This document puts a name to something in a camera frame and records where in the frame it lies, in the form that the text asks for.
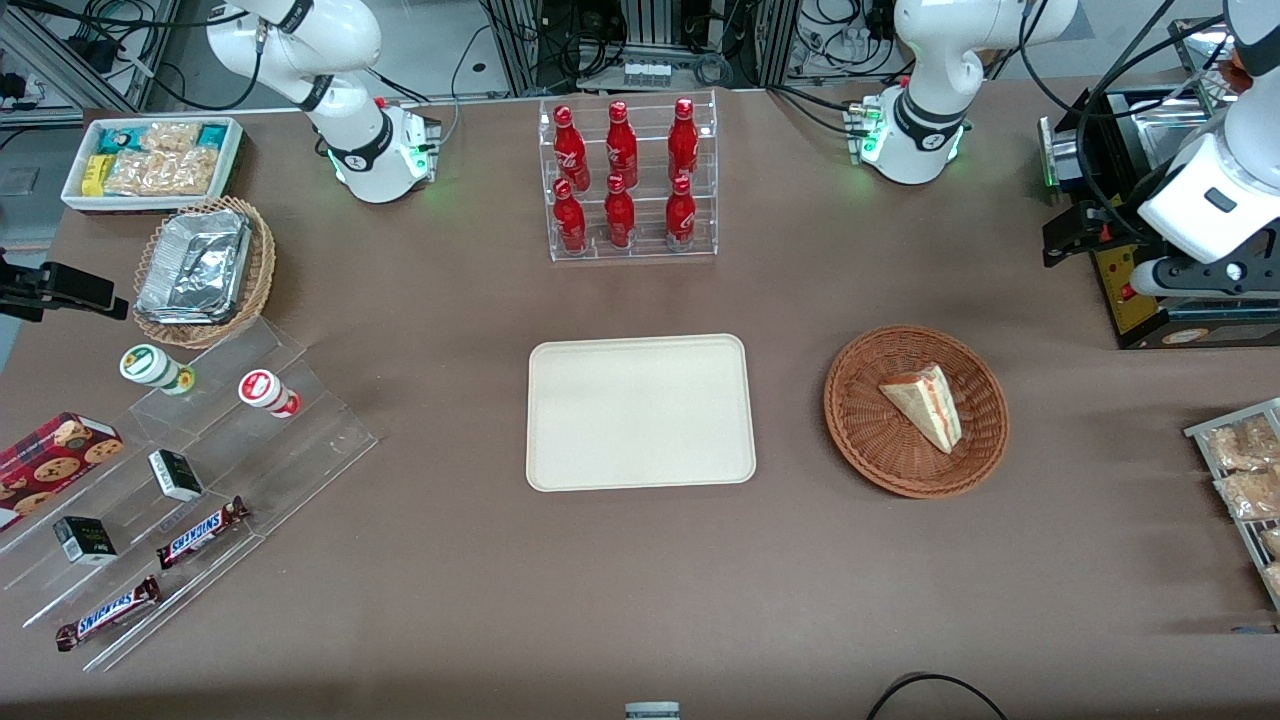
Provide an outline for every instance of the small white and black box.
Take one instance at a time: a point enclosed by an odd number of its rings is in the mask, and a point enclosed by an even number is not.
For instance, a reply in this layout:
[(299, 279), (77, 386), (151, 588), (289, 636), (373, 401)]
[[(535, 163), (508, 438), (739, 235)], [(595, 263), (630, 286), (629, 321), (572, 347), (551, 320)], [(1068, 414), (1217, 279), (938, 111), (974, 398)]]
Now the small white and black box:
[(115, 560), (115, 547), (101, 520), (68, 515), (54, 523), (54, 534), (72, 562), (106, 565)]
[(166, 496), (182, 502), (191, 502), (205, 492), (200, 480), (196, 479), (196, 473), (191, 469), (191, 462), (187, 462), (184, 456), (172, 450), (160, 448), (147, 456), (147, 460), (151, 461), (151, 474), (160, 483), (160, 492)]

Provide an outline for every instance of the red cookie box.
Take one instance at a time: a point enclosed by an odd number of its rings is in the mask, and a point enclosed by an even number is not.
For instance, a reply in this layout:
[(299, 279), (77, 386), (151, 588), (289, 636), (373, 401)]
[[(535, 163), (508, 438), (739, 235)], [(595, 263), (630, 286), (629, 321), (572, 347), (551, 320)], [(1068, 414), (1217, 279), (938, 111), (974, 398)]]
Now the red cookie box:
[(0, 452), (0, 530), (124, 448), (115, 428), (61, 413)]

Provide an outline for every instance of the sandwich slice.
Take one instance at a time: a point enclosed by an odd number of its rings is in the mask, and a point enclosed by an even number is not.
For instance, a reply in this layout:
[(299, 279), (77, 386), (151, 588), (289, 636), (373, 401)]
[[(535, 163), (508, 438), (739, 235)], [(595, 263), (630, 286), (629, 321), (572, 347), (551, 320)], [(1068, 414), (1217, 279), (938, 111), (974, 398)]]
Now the sandwich slice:
[(884, 378), (879, 387), (929, 442), (951, 455), (960, 442), (960, 416), (956, 415), (947, 377), (937, 363), (919, 373)]

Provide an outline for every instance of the snickers bar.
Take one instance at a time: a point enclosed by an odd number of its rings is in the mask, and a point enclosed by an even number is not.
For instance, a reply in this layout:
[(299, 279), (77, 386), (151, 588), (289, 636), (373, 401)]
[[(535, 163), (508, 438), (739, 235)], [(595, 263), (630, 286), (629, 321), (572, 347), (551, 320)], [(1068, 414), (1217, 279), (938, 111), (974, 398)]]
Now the snickers bar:
[(160, 602), (160, 584), (156, 583), (155, 575), (147, 575), (141, 585), (81, 618), (79, 623), (68, 623), (58, 628), (58, 651), (69, 651), (93, 633), (154, 602)]
[(246, 515), (248, 515), (248, 509), (237, 495), (234, 500), (219, 507), (218, 512), (205, 518), (198, 525), (182, 533), (178, 539), (157, 550), (160, 568), (163, 570), (173, 568), (183, 556), (196, 552)]

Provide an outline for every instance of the red glass bottle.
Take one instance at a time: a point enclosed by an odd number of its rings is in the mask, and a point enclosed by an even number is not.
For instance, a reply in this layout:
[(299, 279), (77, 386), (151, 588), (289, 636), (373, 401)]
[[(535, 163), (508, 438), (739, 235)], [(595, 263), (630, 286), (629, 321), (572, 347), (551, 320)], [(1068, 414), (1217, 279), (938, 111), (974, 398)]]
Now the red glass bottle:
[(552, 191), (556, 193), (552, 214), (556, 215), (556, 229), (559, 231), (561, 242), (564, 243), (564, 252), (570, 255), (586, 252), (586, 215), (582, 213), (582, 205), (573, 197), (573, 186), (564, 178), (556, 178)]
[(622, 176), (609, 176), (609, 196), (604, 200), (604, 215), (609, 222), (609, 242), (618, 250), (631, 247), (636, 234), (636, 205), (627, 192)]
[(604, 138), (609, 154), (609, 172), (622, 176), (627, 187), (640, 182), (640, 154), (636, 149), (636, 131), (627, 120), (627, 104), (609, 102), (609, 135)]
[(582, 133), (573, 127), (573, 113), (559, 105), (552, 113), (556, 119), (556, 164), (561, 176), (573, 183), (573, 190), (586, 192), (591, 187), (591, 170), (586, 168), (586, 143)]
[(698, 206), (689, 195), (689, 176), (680, 176), (671, 183), (667, 199), (667, 247), (685, 252), (694, 245), (694, 213)]
[(671, 155), (667, 174), (672, 182), (681, 174), (692, 177), (698, 169), (698, 126), (694, 124), (694, 101), (687, 97), (676, 100), (676, 122), (667, 136), (667, 152)]

